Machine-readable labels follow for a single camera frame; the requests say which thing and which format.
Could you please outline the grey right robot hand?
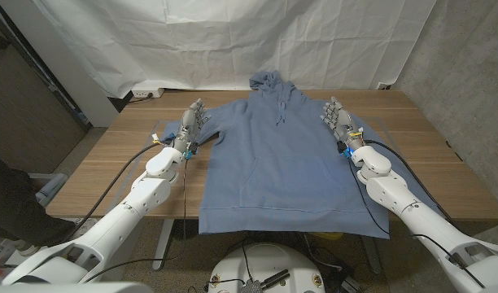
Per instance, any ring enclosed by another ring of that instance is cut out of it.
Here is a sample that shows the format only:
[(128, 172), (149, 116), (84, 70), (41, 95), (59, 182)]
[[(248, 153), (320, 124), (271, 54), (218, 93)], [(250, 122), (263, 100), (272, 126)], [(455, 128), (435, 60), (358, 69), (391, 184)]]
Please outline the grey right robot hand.
[(357, 126), (336, 97), (332, 96), (330, 101), (325, 103), (320, 118), (332, 131), (342, 152), (351, 154), (365, 145), (363, 129)]

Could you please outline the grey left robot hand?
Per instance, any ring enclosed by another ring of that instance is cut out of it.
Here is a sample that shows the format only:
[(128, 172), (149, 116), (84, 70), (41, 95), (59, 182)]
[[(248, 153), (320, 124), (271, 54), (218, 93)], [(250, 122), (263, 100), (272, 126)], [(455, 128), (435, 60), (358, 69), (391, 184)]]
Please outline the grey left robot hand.
[(193, 102), (185, 110), (179, 130), (173, 142), (173, 148), (184, 153), (197, 142), (202, 127), (210, 120), (204, 102), (201, 98)]

